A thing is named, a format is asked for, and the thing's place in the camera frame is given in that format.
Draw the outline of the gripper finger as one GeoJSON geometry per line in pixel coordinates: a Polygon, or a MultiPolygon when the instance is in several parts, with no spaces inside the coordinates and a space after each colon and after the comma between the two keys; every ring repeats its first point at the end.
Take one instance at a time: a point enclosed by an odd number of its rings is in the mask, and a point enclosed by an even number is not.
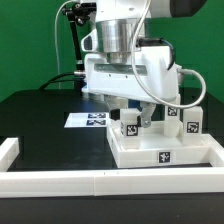
{"type": "Polygon", "coordinates": [[[151,117],[156,109],[156,105],[154,103],[141,102],[140,107],[142,108],[142,112],[140,114],[141,126],[148,128],[151,126],[151,117]]]}
{"type": "Polygon", "coordinates": [[[109,118],[117,121],[120,119],[120,110],[128,107],[128,100],[122,97],[107,96],[106,104],[109,109],[109,118]]]}

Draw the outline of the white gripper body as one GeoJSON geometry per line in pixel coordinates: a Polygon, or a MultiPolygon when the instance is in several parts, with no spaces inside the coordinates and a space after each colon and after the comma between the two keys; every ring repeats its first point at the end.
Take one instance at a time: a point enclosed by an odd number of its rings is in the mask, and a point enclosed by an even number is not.
{"type": "MultiPolygon", "coordinates": [[[[135,64],[139,78],[151,94],[166,102],[176,98],[177,68],[169,68],[168,46],[142,47],[135,53],[135,64]]],[[[85,72],[88,92],[155,103],[137,82],[131,57],[126,64],[112,64],[103,54],[87,54],[85,72]]]]}

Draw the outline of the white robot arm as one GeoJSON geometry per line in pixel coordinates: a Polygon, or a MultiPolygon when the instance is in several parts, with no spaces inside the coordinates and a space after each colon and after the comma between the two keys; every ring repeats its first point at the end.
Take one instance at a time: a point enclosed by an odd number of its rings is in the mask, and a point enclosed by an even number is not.
{"type": "Polygon", "coordinates": [[[151,125],[154,106],[186,109],[176,102],[179,83],[185,75],[205,81],[194,70],[175,64],[173,46],[163,38],[152,38],[146,26],[152,18],[195,15],[207,0],[71,0],[74,22],[93,22],[92,31],[81,41],[86,53],[86,91],[142,103],[137,116],[141,127],[151,125]]]}

